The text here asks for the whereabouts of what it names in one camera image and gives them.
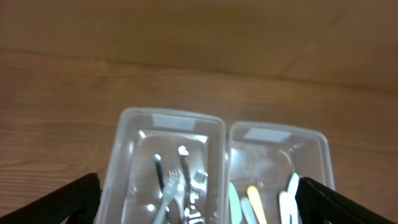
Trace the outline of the black-handled metal fork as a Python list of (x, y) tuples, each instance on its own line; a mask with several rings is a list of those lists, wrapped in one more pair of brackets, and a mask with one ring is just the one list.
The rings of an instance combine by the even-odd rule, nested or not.
[(163, 180), (161, 157), (158, 154), (155, 154), (154, 160), (155, 160), (155, 168), (157, 171), (157, 176), (158, 176), (158, 180), (159, 180), (159, 184), (160, 184), (160, 189), (161, 189), (161, 192), (163, 193), (163, 189), (166, 184), (164, 183), (164, 180)]

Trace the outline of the long silver metal fork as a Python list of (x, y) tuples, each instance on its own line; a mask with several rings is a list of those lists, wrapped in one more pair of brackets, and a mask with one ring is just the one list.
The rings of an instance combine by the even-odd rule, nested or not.
[(185, 216), (188, 221), (203, 222), (203, 218), (197, 209), (196, 202), (205, 193), (205, 182), (208, 174), (203, 170), (198, 170), (190, 180), (190, 189), (186, 189), (186, 213)]

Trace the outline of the thick white plastic fork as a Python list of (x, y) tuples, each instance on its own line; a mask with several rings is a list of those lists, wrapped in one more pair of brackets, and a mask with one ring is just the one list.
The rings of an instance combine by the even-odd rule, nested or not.
[(164, 221), (165, 214), (167, 212), (167, 207), (174, 199), (178, 192), (178, 185), (180, 184), (180, 172), (176, 169), (169, 171), (169, 179), (163, 189), (162, 193), (162, 203), (158, 209), (158, 212), (154, 218), (153, 224), (162, 224)]

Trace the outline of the short silver metal fork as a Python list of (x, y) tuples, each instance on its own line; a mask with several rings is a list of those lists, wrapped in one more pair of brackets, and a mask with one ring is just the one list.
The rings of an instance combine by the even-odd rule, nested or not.
[(187, 224), (204, 224), (202, 214), (198, 211), (194, 202), (191, 202), (191, 178), (188, 166), (188, 150), (185, 146), (178, 147), (178, 158), (182, 168), (183, 178), (185, 182), (185, 193), (183, 198), (183, 218), (182, 223)]

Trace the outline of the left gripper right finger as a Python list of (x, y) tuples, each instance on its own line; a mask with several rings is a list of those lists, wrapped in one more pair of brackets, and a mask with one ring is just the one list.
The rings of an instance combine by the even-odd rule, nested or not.
[(303, 224), (394, 224), (310, 177), (300, 178), (295, 201)]

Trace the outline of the left clear plastic container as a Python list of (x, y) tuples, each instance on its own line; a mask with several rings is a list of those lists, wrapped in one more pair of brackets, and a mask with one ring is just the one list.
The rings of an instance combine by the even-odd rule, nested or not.
[(154, 155), (161, 157), (163, 180), (180, 172), (178, 192), (166, 208), (166, 223), (182, 223), (185, 182), (178, 147), (188, 150), (190, 178), (208, 174), (196, 202), (204, 223), (226, 223), (226, 127), (207, 114), (162, 108), (128, 108), (120, 116), (104, 182), (98, 223), (152, 223), (162, 203)]

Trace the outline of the clear plastic container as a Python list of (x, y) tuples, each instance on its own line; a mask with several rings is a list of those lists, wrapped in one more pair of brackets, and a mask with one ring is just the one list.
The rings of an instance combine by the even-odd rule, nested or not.
[(239, 121), (229, 130), (226, 158), (227, 188), (243, 198), (255, 186), (268, 223), (281, 222), (279, 195), (293, 174), (335, 188), (328, 141), (318, 131)]
[(178, 147), (188, 150), (190, 178), (208, 174), (196, 202), (204, 223), (226, 223), (226, 127), (207, 114), (162, 108), (128, 108), (120, 116), (104, 182), (98, 223), (152, 223), (162, 203), (154, 155), (161, 157), (163, 180), (180, 172), (178, 192), (166, 208), (166, 223), (182, 223), (185, 182)]

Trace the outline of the cream plastic knife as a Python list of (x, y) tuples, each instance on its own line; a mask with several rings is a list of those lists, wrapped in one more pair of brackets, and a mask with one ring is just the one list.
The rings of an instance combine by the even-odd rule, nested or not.
[(279, 211), (281, 224), (295, 224), (295, 215), (293, 214), (294, 203), (292, 196), (281, 191), (279, 194)]

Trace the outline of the white plastic knife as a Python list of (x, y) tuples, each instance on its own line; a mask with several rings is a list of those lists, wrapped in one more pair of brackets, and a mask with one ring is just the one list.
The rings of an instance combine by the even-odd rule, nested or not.
[(290, 213), (290, 223), (291, 224), (299, 224), (299, 212), (297, 208), (297, 203), (295, 200), (295, 195), (297, 193), (298, 185), (299, 185), (299, 175), (297, 173), (293, 173), (290, 180), (289, 184), (287, 186), (287, 193), (289, 196), (287, 205), (289, 208), (289, 213)]

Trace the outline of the right clear plastic container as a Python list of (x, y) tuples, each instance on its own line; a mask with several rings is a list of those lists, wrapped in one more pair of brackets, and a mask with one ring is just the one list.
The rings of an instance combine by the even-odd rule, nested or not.
[(229, 130), (226, 158), (227, 188), (243, 198), (255, 186), (268, 223), (281, 222), (279, 195), (293, 174), (335, 188), (328, 141), (318, 131), (239, 121)]

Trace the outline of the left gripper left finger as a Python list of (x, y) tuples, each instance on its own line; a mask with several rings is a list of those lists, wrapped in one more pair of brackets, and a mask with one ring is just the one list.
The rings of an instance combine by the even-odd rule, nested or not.
[(1, 223), (93, 223), (100, 205), (97, 173), (79, 179), (1, 217)]

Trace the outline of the yellow plastic knife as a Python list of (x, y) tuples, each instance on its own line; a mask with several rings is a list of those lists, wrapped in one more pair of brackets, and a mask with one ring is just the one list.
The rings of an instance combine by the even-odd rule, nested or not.
[(266, 215), (257, 187), (249, 185), (246, 192), (259, 224), (267, 224)]

